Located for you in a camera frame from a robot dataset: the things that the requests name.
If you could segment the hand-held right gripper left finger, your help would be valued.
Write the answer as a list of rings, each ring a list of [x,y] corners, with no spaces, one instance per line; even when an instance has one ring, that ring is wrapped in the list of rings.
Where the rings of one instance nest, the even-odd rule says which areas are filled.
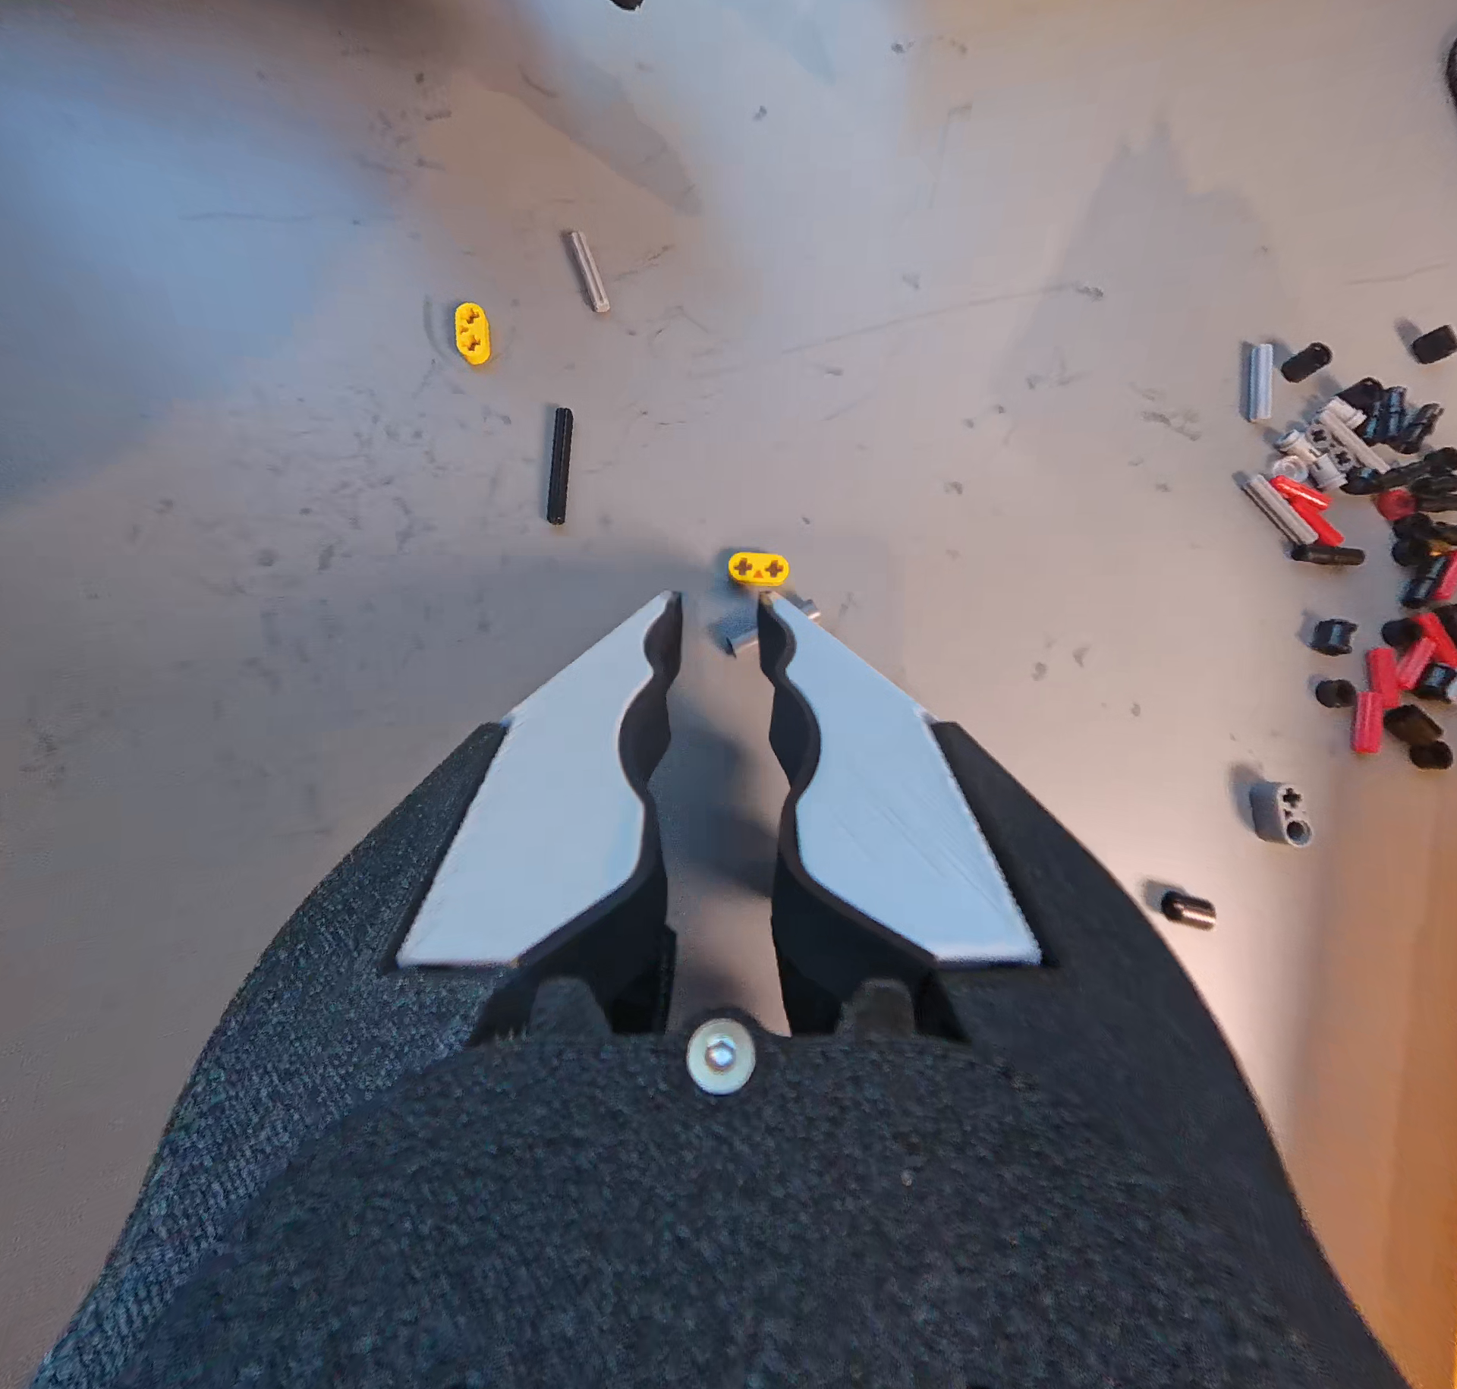
[[[525,966],[649,882],[681,661],[665,591],[507,713],[397,966]]]

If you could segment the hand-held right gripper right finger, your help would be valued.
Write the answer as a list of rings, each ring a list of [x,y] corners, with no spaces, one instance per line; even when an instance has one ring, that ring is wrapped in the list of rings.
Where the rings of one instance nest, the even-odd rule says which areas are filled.
[[[784,597],[761,602],[758,633],[792,879],[912,961],[1039,966],[936,719]]]

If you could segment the dark grey toy brick connector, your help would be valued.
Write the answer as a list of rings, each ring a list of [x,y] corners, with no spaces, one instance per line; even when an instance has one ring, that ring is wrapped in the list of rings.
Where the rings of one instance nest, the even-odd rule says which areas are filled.
[[[727,654],[738,657],[758,649],[759,610],[769,600],[782,600],[802,615],[806,615],[813,623],[821,620],[819,607],[808,597],[782,589],[753,591],[748,604],[719,625],[719,639]]]

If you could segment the grey desk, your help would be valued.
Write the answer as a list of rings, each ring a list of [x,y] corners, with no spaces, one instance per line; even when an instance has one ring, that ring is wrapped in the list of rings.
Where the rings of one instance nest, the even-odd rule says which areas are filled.
[[[1397,571],[1363,504],[1361,569],[1286,560],[1237,382],[1325,342],[1280,421],[1374,376],[1454,441],[1406,347],[1454,322],[1452,43],[1454,0],[3,0],[3,1386],[302,896],[663,589],[673,1015],[784,1028],[740,545],[1148,911],[1211,901],[1156,927],[1450,1386],[1454,778],[1310,696],[1301,628]]]

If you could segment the small grey toy brick connector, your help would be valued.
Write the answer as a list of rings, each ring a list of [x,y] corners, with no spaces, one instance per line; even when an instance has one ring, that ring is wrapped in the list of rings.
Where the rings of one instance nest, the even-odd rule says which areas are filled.
[[[1304,792],[1289,783],[1255,781],[1249,789],[1254,833],[1278,846],[1304,849],[1314,838]]]

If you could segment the pile of black red pins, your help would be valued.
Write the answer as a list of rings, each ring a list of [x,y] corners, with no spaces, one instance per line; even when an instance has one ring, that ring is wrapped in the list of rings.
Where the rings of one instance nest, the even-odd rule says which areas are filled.
[[[1393,618],[1376,630],[1319,615],[1307,649],[1356,661],[1354,677],[1322,675],[1314,701],[1346,724],[1359,758],[1390,742],[1421,773],[1454,773],[1455,454],[1436,436],[1439,402],[1364,378],[1337,391],[1268,444],[1265,467],[1239,477],[1250,504],[1297,565],[1356,571],[1367,548],[1341,529],[1341,503],[1366,503],[1397,571]]]

